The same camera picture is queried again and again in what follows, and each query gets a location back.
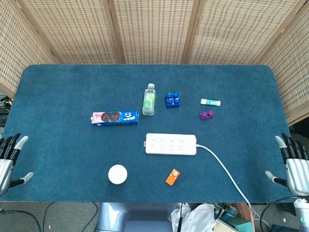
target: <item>blue toy block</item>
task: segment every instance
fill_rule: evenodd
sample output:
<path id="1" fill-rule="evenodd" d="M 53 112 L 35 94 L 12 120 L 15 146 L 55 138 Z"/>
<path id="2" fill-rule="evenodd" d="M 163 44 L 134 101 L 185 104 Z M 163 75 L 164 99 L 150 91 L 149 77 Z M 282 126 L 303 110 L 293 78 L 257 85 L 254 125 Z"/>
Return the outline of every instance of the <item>blue toy block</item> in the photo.
<path id="1" fill-rule="evenodd" d="M 165 95 L 166 108 L 178 108 L 180 106 L 180 96 L 178 92 L 167 93 Z"/>

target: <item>wicker panel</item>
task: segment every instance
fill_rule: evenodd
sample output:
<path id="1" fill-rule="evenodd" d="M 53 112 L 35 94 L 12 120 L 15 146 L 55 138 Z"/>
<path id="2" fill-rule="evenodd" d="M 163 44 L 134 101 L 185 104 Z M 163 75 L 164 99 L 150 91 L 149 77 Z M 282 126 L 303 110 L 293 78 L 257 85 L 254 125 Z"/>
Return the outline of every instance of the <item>wicker panel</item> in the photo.
<path id="1" fill-rule="evenodd" d="M 24 0 L 65 63 L 117 63 L 102 0 Z"/>
<path id="2" fill-rule="evenodd" d="M 193 0 L 115 0 L 127 63 L 180 63 Z"/>
<path id="3" fill-rule="evenodd" d="M 0 85 L 13 97 L 30 64 L 54 63 L 9 0 L 0 1 Z"/>
<path id="4" fill-rule="evenodd" d="M 189 63 L 251 63 L 297 2 L 206 0 Z"/>
<path id="5" fill-rule="evenodd" d="M 263 63 L 274 70 L 286 114 L 309 102 L 309 11 Z"/>

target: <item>white cloth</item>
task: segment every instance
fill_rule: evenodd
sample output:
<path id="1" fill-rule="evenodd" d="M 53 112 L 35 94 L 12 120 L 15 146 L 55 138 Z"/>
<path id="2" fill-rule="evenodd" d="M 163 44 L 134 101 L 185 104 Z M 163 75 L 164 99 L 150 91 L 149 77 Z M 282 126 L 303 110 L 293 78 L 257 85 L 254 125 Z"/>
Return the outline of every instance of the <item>white cloth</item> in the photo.
<path id="1" fill-rule="evenodd" d="M 175 209 L 170 214 L 173 232 L 177 232 L 180 218 L 180 209 Z M 216 221 L 213 214 L 212 204 L 202 204 L 191 211 L 189 205 L 183 204 L 181 232 L 212 232 Z"/>

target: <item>power strip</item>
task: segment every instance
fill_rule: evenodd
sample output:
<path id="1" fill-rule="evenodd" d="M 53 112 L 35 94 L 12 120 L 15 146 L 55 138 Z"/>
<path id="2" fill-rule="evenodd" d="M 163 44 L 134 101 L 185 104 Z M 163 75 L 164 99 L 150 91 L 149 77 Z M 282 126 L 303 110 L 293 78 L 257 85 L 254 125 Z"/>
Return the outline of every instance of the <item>power strip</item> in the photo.
<path id="1" fill-rule="evenodd" d="M 187 155 L 197 153 L 197 139 L 192 134 L 146 134 L 147 154 Z"/>

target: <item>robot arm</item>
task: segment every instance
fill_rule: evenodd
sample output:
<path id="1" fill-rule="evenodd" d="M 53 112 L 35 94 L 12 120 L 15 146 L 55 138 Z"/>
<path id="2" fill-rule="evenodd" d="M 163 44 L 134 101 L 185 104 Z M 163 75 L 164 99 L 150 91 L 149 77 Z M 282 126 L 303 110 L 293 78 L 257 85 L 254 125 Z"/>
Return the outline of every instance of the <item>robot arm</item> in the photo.
<path id="1" fill-rule="evenodd" d="M 288 187 L 292 194 L 300 196 L 294 202 L 299 229 L 301 232 L 309 232 L 309 155 L 300 142 L 293 141 L 286 134 L 282 134 L 282 137 L 284 140 L 279 136 L 275 136 L 275 139 L 285 164 L 286 180 L 274 176 L 270 171 L 265 174 L 272 182 Z"/>
<path id="2" fill-rule="evenodd" d="M 293 141 L 286 134 L 282 134 L 285 141 L 275 136 L 279 144 L 286 169 L 286 180 L 274 176 L 266 171 L 267 177 L 274 183 L 289 188 L 296 196 L 309 196 L 309 156 L 306 148 L 298 141 Z"/>
<path id="3" fill-rule="evenodd" d="M 6 140 L 3 138 L 0 139 L 0 196 L 4 195 L 8 188 L 25 184 L 34 175 L 34 173 L 28 173 L 23 178 L 11 181 L 12 172 L 20 150 L 28 140 L 28 136 L 24 136 L 17 144 L 15 144 L 19 136 L 20 133 L 17 133 L 14 137 L 10 136 Z"/>

